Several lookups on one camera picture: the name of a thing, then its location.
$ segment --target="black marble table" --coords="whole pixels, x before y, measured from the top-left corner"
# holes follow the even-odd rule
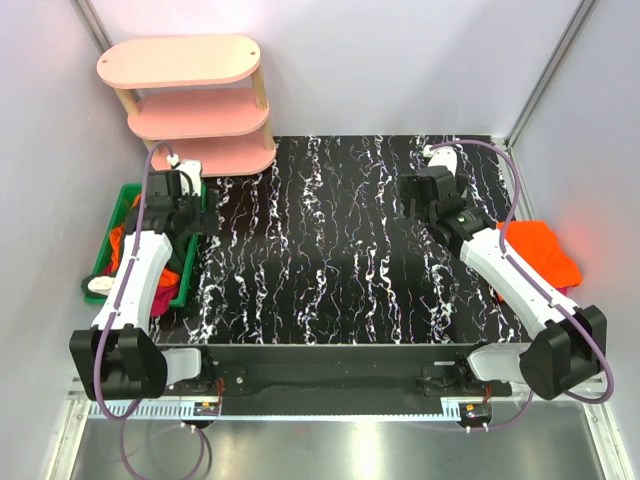
[[[400,214],[398,177],[444,139],[282,137],[273,167],[212,178],[221,229],[202,238],[184,308],[157,343],[517,342],[526,333],[478,276]],[[496,221],[510,206],[498,161],[457,147],[470,194]]]

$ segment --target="pink shelf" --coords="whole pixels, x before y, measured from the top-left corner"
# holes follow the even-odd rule
[[[239,137],[174,140],[171,146],[182,160],[200,160],[204,176],[253,175],[269,167],[276,149],[265,150],[261,130]],[[154,155],[155,170],[168,170],[167,151]]]
[[[129,115],[129,128],[147,140],[244,135],[267,121],[250,88],[160,93],[138,103],[140,115]]]
[[[184,87],[231,83],[260,65],[260,47],[242,35],[136,38],[98,60],[98,74],[113,88]]]

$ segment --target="clothing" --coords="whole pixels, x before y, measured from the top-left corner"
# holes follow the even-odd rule
[[[503,225],[499,223],[498,228],[502,229]],[[582,283],[578,265],[562,251],[558,237],[545,222],[512,222],[506,238],[542,278],[563,294],[567,287]]]
[[[156,290],[153,297],[153,305],[151,305],[151,316],[157,317],[169,310],[169,303],[180,291],[180,284],[176,283],[170,287],[160,287]]]

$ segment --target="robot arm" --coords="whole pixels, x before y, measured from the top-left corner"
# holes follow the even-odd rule
[[[127,216],[121,267],[109,296],[91,329],[74,331],[69,342],[80,380],[92,400],[95,400],[93,369],[98,339],[114,312],[116,318],[101,358],[101,390],[105,400],[157,398],[167,386],[200,374],[202,361],[198,349],[160,351],[148,336],[148,324],[158,281],[167,263],[182,264],[182,246],[190,235],[216,233],[217,198],[210,192],[210,208],[204,212],[201,171],[200,162],[188,160],[168,172],[149,175],[135,257],[138,209],[132,209]]]
[[[581,309],[551,287],[508,243],[503,253],[494,222],[464,198],[468,180],[456,172],[456,164],[455,151],[442,148],[428,167],[402,179],[405,216],[424,220],[442,246],[478,272],[515,311],[532,339],[530,344],[480,346],[467,358],[473,376],[526,383],[540,397],[553,399],[601,371],[594,352],[561,310],[580,322],[602,352],[606,318],[595,306]]]

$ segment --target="green basket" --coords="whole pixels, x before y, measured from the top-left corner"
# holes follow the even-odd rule
[[[111,262],[111,243],[109,242],[109,233],[118,225],[122,225],[124,220],[131,210],[133,206],[133,202],[136,197],[142,191],[142,185],[139,183],[129,183],[122,187],[120,190],[120,195],[118,195],[118,201],[116,202],[116,206],[113,209],[113,214],[111,215],[111,220],[109,221],[109,226],[107,227],[107,232],[104,235],[104,240],[102,241],[102,246],[100,247],[100,253],[98,253],[98,258],[96,259],[96,263],[93,267],[92,275],[99,275],[104,271],[105,268]],[[205,188],[202,186],[202,205],[205,205]],[[191,269],[193,267],[193,261],[196,257],[196,251],[198,249],[198,236],[192,235],[189,239],[189,246],[187,247],[187,256],[184,261],[184,270],[182,271],[182,275],[180,277],[180,290],[178,291],[178,296],[171,300],[169,303],[169,307],[184,307],[187,302],[187,293],[189,291],[189,280],[191,280]],[[87,303],[91,303],[94,305],[103,305],[107,298],[95,298],[89,297],[87,295],[84,296],[84,300]]]

